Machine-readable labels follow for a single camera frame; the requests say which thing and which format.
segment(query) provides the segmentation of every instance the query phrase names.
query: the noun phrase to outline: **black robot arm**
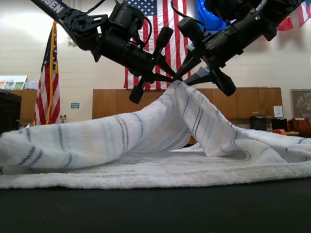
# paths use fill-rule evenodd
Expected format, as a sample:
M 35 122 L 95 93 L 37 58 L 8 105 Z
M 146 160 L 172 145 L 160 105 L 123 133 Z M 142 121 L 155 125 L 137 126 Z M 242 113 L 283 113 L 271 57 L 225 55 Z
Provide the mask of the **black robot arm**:
M 221 72 L 220 68 L 235 55 L 243 53 L 243 49 L 264 35 L 270 41 L 276 36 L 277 26 L 303 0 L 267 0 L 258 10 L 261 0 L 207 0 L 205 7 L 223 20 L 236 19 L 226 29 L 205 35 L 196 21 L 185 17 L 178 23 L 178 28 L 185 37 L 189 37 L 192 45 L 188 46 L 188 54 L 174 79 L 179 79 L 201 60 L 206 68 L 200 69 L 185 82 L 189 85 L 213 82 L 227 95 L 232 95 L 236 88 L 231 78 Z
M 91 51 L 96 62 L 101 56 L 105 56 L 127 67 L 135 76 L 141 77 L 130 96 L 132 102 L 139 103 L 146 82 L 172 82 L 171 78 L 154 74 L 153 69 L 158 65 L 171 76 L 175 75 L 165 56 L 161 54 L 173 30 L 163 27 L 157 38 L 154 53 L 145 51 L 143 47 L 146 43 L 141 41 L 138 35 L 145 16 L 139 9 L 126 3 L 117 3 L 110 17 L 89 16 L 86 12 L 71 9 L 61 0 L 31 1 L 57 21 L 79 48 Z

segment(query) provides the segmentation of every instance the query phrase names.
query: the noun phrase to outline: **wooden cabinet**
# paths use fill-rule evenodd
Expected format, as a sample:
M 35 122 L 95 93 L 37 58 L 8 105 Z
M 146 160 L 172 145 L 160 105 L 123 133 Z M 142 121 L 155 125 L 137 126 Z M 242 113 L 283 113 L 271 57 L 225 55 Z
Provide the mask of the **wooden cabinet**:
M 93 90 L 93 119 L 109 117 L 117 113 L 117 90 Z
M 213 89 L 198 89 L 210 102 L 213 103 Z
M 228 97 L 221 90 L 212 90 L 212 103 L 226 118 L 237 118 L 236 94 Z
M 273 107 L 283 105 L 281 88 L 260 88 L 259 102 L 260 115 L 275 117 Z
M 249 118 L 260 115 L 258 88 L 237 88 L 238 118 Z
M 37 90 L 11 90 L 8 92 L 17 96 L 21 96 L 20 122 L 32 123 L 35 119 Z
M 135 104 L 129 100 L 131 90 L 117 90 L 116 114 L 136 112 L 141 109 L 140 104 Z
M 140 100 L 140 108 L 148 106 L 152 102 L 156 101 L 161 95 L 163 95 L 164 91 L 145 91 L 144 95 Z

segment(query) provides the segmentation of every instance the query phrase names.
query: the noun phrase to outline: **flag on pole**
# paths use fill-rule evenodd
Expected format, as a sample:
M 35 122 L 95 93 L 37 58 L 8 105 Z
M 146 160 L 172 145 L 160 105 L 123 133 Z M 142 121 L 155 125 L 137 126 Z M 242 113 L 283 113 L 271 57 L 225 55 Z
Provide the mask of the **flag on pole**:
M 35 125 L 54 123 L 61 123 L 56 22 L 46 47 L 35 105 Z
M 205 0 L 197 0 L 198 19 L 206 24 L 207 31 L 220 31 L 227 27 L 227 24 L 215 16 L 212 12 L 208 11 L 204 6 Z

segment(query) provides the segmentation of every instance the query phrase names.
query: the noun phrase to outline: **table surface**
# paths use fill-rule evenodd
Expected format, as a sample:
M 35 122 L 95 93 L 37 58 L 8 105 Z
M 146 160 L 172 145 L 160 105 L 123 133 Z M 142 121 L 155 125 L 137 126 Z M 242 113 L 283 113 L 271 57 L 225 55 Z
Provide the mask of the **table surface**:
M 0 191 L 1 233 L 309 233 L 311 178 L 205 188 Z

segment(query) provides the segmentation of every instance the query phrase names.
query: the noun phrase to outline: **white brick wall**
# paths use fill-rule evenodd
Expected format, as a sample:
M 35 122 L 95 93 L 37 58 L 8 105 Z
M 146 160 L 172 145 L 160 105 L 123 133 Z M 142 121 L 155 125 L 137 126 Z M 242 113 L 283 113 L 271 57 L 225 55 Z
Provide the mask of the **white brick wall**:
M 76 7 L 87 10 L 97 1 L 77 0 Z M 188 1 L 189 12 L 195 15 L 195 0 Z M 113 6 L 114 0 L 106 0 L 94 14 L 109 14 Z M 311 88 L 311 21 L 299 29 L 296 14 L 294 30 L 279 32 L 270 43 L 260 38 L 224 69 L 237 87 L 281 87 L 287 118 L 292 117 L 290 89 Z M 29 81 L 38 81 L 51 26 L 52 20 L 30 0 L 1 0 L 0 75 L 27 75 Z M 68 47 L 61 27 L 58 41 L 61 111 L 68 121 L 91 119 L 92 90 L 122 88 L 124 68 L 104 57 L 95 63 L 90 52 Z M 205 83 L 199 87 L 214 86 Z M 80 109 L 70 109 L 71 102 L 80 102 Z

